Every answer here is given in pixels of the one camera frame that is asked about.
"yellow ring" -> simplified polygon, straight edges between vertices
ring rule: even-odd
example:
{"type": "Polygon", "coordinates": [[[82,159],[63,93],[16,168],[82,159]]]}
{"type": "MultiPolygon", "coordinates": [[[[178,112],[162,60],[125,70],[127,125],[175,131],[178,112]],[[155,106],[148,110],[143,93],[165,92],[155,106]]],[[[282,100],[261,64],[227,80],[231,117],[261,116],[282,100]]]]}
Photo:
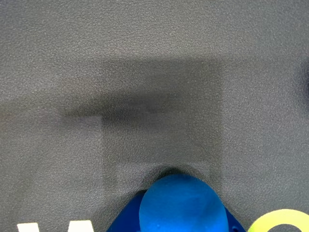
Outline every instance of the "yellow ring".
{"type": "Polygon", "coordinates": [[[280,209],[258,218],[248,232],[268,232],[275,226],[287,224],[309,232],[309,215],[293,209],[280,209]]]}

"gray textured mat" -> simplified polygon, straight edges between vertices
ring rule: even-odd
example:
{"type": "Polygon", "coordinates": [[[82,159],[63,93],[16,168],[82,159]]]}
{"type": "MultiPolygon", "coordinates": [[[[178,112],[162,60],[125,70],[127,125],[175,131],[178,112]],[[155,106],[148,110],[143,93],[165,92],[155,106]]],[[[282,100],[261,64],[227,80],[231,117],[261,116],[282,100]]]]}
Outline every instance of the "gray textured mat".
{"type": "Polygon", "coordinates": [[[169,168],[209,183],[246,229],[309,213],[308,11],[0,1],[1,231],[105,231],[169,168]]]}

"dark blue base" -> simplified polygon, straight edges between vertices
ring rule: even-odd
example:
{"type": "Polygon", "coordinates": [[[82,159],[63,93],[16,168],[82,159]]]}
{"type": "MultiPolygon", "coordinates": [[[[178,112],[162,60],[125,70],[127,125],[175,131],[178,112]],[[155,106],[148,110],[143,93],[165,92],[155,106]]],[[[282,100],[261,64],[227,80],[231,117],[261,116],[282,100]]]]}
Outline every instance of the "dark blue base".
{"type": "MultiPolygon", "coordinates": [[[[139,210],[143,196],[144,193],[136,195],[120,212],[107,232],[139,232],[139,210]]],[[[234,218],[234,216],[227,209],[225,210],[229,225],[229,232],[245,232],[244,228],[234,218]]]]}

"blue rounded top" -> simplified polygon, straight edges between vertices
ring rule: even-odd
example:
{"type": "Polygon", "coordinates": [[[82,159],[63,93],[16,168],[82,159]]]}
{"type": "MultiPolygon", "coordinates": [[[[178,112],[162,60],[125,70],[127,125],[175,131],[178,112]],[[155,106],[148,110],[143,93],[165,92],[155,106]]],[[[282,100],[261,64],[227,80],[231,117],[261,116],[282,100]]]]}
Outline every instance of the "blue rounded top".
{"type": "Polygon", "coordinates": [[[156,181],[140,205],[141,232],[228,232],[225,208],[203,181],[183,174],[156,181]]]}

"blue object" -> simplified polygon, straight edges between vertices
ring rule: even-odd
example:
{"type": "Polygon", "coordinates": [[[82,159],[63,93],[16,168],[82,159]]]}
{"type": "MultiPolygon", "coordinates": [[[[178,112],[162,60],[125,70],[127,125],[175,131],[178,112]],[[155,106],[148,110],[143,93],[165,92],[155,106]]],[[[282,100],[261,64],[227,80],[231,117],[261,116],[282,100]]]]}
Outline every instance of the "blue object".
{"type": "Polygon", "coordinates": [[[120,212],[107,232],[139,232],[139,210],[143,196],[144,193],[136,195],[120,212]]]}
{"type": "Polygon", "coordinates": [[[107,232],[245,232],[216,193],[188,175],[169,175],[138,194],[107,232]]]}

